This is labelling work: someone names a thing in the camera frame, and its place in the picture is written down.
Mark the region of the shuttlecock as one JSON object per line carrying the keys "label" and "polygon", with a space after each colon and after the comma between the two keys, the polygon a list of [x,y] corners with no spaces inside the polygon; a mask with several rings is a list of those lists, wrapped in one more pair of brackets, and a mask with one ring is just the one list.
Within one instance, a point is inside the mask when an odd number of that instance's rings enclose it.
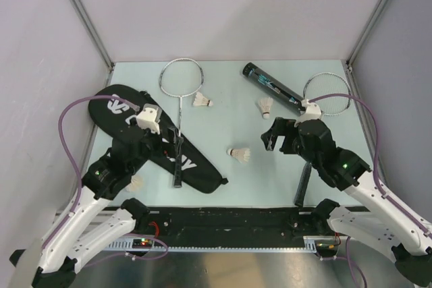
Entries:
{"label": "shuttlecock", "polygon": [[201,92],[196,92],[192,105],[194,107],[212,107],[213,101],[204,96]]}
{"label": "shuttlecock", "polygon": [[271,97],[265,97],[259,100],[259,109],[263,119],[269,119],[272,105],[273,99]]}
{"label": "shuttlecock", "polygon": [[143,180],[139,175],[133,175],[130,183],[126,186],[127,192],[136,192],[143,186]]}

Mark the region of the black shuttlecock tube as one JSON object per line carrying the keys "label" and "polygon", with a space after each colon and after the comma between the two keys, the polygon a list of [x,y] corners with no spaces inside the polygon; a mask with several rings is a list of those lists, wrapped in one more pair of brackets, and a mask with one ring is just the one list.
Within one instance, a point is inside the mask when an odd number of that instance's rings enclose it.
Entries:
{"label": "black shuttlecock tube", "polygon": [[291,110],[299,114],[305,112],[305,108],[302,106],[304,100],[302,96],[252,62],[244,66],[242,75]]}

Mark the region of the shuttlecock table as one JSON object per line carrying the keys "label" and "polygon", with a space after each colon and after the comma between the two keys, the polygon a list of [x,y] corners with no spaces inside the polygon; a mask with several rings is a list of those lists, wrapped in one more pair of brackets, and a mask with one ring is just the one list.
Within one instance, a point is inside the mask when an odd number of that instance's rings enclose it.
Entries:
{"label": "shuttlecock table", "polygon": [[250,160],[249,148],[229,148],[227,154],[235,158],[240,163],[247,163]]}

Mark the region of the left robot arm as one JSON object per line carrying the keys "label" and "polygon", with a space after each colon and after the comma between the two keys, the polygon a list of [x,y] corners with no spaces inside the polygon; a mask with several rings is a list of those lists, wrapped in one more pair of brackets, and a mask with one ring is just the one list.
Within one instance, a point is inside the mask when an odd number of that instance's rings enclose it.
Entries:
{"label": "left robot arm", "polygon": [[162,137],[155,121],[131,125],[122,137],[89,168],[76,197],[49,232],[10,257],[15,272],[10,287],[69,287],[76,275],[112,241],[131,232],[143,233],[150,224],[149,209],[135,198],[125,200],[104,223],[86,228],[125,187],[152,155],[161,151]]}

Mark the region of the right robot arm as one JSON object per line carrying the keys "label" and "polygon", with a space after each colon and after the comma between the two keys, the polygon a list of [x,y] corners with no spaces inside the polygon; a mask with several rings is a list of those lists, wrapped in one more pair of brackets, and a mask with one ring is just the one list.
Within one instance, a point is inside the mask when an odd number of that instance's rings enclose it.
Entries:
{"label": "right robot arm", "polygon": [[357,154],[337,146],[321,120],[298,123],[276,118],[261,135],[265,149],[272,151],[280,136],[280,152],[302,157],[329,187],[354,198],[374,217],[373,221],[356,218],[347,208],[325,199],[311,219],[317,233],[334,230],[353,237],[391,260],[413,284],[431,284],[431,222],[375,179],[375,172]]}

